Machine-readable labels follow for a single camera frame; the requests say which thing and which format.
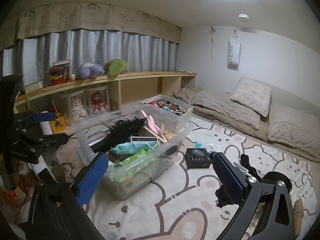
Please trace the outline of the black feather hair clip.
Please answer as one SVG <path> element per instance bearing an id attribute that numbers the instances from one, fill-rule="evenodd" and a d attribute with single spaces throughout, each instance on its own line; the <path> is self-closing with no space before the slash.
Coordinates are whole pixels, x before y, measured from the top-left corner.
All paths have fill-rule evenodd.
<path id="1" fill-rule="evenodd" d="M 129 141 L 129 137 L 138 134 L 146 124 L 146 118 L 134 116 L 114 121 L 104 139 L 91 147 L 94 152 L 107 152 L 119 144 Z"/>

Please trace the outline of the teal cleansing wipes pack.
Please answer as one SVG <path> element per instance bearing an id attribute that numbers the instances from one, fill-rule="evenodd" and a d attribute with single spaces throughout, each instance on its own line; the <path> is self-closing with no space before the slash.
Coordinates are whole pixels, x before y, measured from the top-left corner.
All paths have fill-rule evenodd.
<path id="1" fill-rule="evenodd" d="M 141 150 L 151 150 L 159 145 L 159 142 L 125 142 L 110 149 L 115 154 L 135 154 Z"/>

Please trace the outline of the dark glossy book box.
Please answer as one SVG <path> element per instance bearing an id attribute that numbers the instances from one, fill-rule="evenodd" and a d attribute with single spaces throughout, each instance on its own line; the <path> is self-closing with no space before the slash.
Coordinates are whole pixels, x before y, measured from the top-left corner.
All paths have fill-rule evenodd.
<path id="1" fill-rule="evenodd" d="M 157 137 L 146 137 L 146 136 L 131 136 L 131 142 L 158 142 L 159 139 Z"/>

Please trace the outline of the white cardboard box with clutter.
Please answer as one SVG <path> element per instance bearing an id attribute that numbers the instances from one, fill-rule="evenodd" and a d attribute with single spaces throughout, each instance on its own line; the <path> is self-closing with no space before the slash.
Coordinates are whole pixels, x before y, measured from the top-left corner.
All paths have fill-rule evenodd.
<path id="1" fill-rule="evenodd" d="M 156 125 L 160 127 L 162 123 L 165 124 L 166 130 L 171 133 L 177 133 L 183 128 L 191 119 L 194 109 L 184 101 L 162 94 L 142 100 L 140 104 L 151 108 L 157 107 L 160 113 L 154 117 Z"/>

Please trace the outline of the yellow black cartoon box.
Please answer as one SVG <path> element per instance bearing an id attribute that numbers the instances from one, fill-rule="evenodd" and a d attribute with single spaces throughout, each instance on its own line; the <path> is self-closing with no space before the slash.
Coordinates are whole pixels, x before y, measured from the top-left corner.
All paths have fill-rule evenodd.
<path id="1" fill-rule="evenodd" d="M 67 129 L 64 116 L 61 114 L 56 114 L 56 118 L 50 121 L 50 125 L 54 134 L 62 133 Z"/>

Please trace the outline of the wooden shelf unit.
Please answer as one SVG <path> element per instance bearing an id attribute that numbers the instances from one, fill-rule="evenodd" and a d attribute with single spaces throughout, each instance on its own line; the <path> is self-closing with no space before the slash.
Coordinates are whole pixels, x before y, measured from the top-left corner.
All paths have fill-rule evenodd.
<path id="1" fill-rule="evenodd" d="M 172 97 L 172 91 L 184 85 L 195 85 L 196 73 L 184 72 L 128 72 L 117 77 L 100 76 L 91 79 L 76 80 L 34 91 L 28 96 L 16 98 L 14 112 L 28 109 L 36 111 L 48 110 L 53 98 L 58 98 L 63 92 L 73 92 L 97 85 L 108 85 L 111 109 L 121 109 L 123 106 L 138 106 L 140 101 L 162 94 Z"/>

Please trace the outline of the white dress doll in case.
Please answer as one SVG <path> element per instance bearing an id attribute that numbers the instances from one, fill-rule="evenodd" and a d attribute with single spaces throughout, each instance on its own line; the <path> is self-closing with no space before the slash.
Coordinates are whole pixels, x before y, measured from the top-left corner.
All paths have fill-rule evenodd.
<path id="1" fill-rule="evenodd" d="M 67 126 L 74 127 L 79 120 L 88 117 L 85 91 L 83 89 L 61 94 L 60 99 L 62 101 L 62 113 Z"/>

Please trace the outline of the yarn wrapped cardboard tube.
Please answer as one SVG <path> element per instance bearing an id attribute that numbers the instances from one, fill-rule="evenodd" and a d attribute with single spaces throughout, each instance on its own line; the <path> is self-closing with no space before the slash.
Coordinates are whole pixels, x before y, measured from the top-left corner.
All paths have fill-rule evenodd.
<path id="1" fill-rule="evenodd" d="M 300 198 L 296 200 L 294 203 L 293 216 L 294 216 L 294 223 L 295 223 L 295 237 L 298 237 L 301 232 L 302 220 L 304 217 L 303 203 Z"/>

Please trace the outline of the black visor cap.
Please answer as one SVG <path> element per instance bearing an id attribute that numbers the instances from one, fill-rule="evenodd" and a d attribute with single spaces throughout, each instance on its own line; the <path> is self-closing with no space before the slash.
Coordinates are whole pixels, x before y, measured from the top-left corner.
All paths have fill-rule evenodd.
<path id="1" fill-rule="evenodd" d="M 278 181 L 284 182 L 288 193 L 292 190 L 291 180 L 284 174 L 276 171 L 267 172 L 262 178 L 262 182 L 266 184 L 276 184 Z"/>

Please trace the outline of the red dress doll in case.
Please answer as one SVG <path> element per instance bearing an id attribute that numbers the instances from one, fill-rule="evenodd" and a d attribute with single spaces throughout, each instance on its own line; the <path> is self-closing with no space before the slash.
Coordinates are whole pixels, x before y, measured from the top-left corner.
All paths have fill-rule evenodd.
<path id="1" fill-rule="evenodd" d="M 85 89 L 85 97 L 89 116 L 110 111 L 108 85 Z"/>

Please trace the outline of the purple plush toy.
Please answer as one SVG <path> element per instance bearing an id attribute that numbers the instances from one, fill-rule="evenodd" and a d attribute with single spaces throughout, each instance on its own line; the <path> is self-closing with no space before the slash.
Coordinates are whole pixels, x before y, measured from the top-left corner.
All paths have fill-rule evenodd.
<path id="1" fill-rule="evenodd" d="M 90 79 L 105 74 L 104 68 L 99 64 L 83 63 L 79 68 L 80 79 Z"/>

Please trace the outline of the green plush toy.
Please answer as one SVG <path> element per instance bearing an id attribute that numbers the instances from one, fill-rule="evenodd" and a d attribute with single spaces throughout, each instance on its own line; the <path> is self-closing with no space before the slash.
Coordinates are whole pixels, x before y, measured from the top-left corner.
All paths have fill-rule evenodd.
<path id="1" fill-rule="evenodd" d="M 112 59 L 105 63 L 104 68 L 108 76 L 117 76 L 126 73 L 129 69 L 129 64 L 124 59 Z"/>

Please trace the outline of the clear plastic storage bin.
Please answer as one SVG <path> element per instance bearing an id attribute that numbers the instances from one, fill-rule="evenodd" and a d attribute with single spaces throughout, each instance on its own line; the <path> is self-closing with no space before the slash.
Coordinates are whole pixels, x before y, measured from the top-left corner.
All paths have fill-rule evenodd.
<path id="1" fill-rule="evenodd" d="M 189 120 L 140 105 L 79 120 L 77 153 L 86 165 L 96 154 L 106 154 L 102 182 L 116 199 L 126 200 L 173 165 L 192 129 Z"/>

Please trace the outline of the black product box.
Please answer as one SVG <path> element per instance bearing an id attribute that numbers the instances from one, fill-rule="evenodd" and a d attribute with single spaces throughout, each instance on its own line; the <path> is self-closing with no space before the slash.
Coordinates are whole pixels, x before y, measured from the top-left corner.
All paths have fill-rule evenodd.
<path id="1" fill-rule="evenodd" d="M 188 148 L 185 152 L 187 168 L 209 168 L 211 160 L 205 148 Z"/>

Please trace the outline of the grey curtain with valance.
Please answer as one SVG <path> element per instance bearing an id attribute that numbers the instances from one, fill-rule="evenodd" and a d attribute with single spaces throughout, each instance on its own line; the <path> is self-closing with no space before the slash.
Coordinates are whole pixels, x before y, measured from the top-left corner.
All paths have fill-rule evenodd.
<path id="1" fill-rule="evenodd" d="M 10 16 L 1 25 L 1 76 L 49 81 L 57 61 L 70 73 L 84 63 L 124 59 L 131 72 L 173 71 L 182 29 L 147 12 L 94 2 L 56 3 Z"/>

